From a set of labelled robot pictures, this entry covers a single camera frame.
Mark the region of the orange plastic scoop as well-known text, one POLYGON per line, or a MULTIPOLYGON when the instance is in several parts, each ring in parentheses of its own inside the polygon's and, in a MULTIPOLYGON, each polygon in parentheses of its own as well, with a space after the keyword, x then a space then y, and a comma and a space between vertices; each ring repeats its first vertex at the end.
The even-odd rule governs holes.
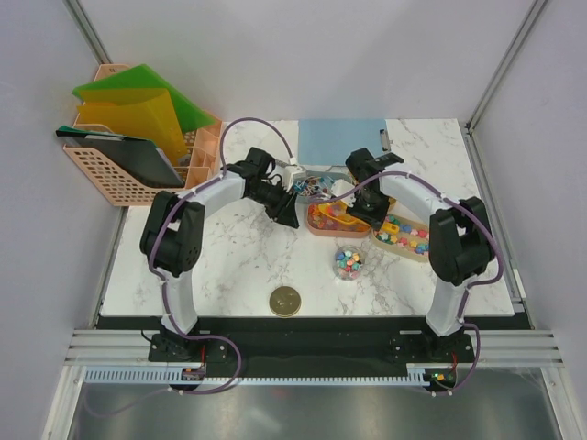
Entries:
POLYGON ((338 230, 343 232, 368 232, 370 226, 346 212, 345 204, 325 203, 312 205, 308 208, 309 218, 316 223, 315 228, 322 230, 338 230))

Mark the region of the pink tray star candies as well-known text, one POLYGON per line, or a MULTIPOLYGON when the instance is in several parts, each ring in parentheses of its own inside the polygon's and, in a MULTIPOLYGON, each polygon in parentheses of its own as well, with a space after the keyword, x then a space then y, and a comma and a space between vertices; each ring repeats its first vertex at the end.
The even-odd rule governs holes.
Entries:
POLYGON ((363 238, 371 228, 365 222, 347 213, 348 206, 334 203, 310 204, 306 223, 309 230, 320 237, 363 238))

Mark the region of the beige tray colourful candies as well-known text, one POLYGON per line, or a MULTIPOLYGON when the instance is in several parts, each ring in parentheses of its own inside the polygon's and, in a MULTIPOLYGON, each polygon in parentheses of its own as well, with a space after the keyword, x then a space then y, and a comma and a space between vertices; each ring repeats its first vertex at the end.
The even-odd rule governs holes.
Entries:
POLYGON ((379 248, 420 263, 428 263, 430 236, 428 227, 407 218, 388 214, 379 230, 371 231, 371 240, 379 248))

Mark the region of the blue tray of lollipops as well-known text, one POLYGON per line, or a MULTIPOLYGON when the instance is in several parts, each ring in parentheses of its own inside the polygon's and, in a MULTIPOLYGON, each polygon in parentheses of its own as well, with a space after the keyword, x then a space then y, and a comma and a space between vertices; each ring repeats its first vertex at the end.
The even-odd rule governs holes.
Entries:
POLYGON ((315 200, 329 199, 332 196, 332 186, 338 180, 351 183, 351 178, 345 173, 309 171, 306 177, 297 180, 293 185, 297 202, 310 204, 315 200))

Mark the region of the clear plastic jar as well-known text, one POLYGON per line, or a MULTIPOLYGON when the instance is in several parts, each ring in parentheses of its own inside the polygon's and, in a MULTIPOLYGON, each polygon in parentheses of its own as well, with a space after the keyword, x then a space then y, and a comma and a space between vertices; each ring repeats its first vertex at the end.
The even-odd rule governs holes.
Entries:
POLYGON ((345 245, 339 247, 333 256, 334 274, 343 281, 356 280, 366 260, 365 252, 359 247, 345 245))

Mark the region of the gold jar lid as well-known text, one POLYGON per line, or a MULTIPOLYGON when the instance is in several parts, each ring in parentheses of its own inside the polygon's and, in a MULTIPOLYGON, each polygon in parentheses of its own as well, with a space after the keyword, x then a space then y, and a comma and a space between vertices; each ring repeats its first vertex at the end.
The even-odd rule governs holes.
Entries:
POLYGON ((297 314, 302 305, 302 298, 298 291, 290 286, 280 286, 275 289, 269 298, 271 312, 281 318, 292 317, 297 314))

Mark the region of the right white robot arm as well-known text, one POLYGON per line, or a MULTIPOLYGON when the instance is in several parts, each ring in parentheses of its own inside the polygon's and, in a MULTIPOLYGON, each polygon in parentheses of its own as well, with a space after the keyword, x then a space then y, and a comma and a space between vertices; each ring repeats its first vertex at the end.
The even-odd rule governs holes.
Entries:
POLYGON ((391 198, 427 222, 428 260, 437 275, 433 301, 426 314, 431 330, 420 337, 422 354, 434 361, 453 349, 450 335, 464 326, 470 289, 491 285, 503 277, 504 258, 491 232, 485 204, 478 197, 448 197, 417 176, 393 153, 375 158, 365 148, 346 159, 358 183, 349 214, 381 230, 391 198))

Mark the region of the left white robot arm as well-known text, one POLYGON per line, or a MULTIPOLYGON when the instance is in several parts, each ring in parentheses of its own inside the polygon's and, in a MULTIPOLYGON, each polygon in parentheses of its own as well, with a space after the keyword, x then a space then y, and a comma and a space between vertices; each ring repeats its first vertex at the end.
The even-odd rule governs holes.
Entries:
POLYGON ((162 325, 174 332, 170 351, 191 360, 201 350, 201 338, 191 332, 198 321, 194 306, 192 269, 201 256, 205 219, 242 199, 265 209, 276 224, 298 228, 297 193, 282 175, 272 176, 276 159, 251 148, 245 159, 183 192, 158 192, 153 199, 139 249, 160 279, 163 301, 162 325))

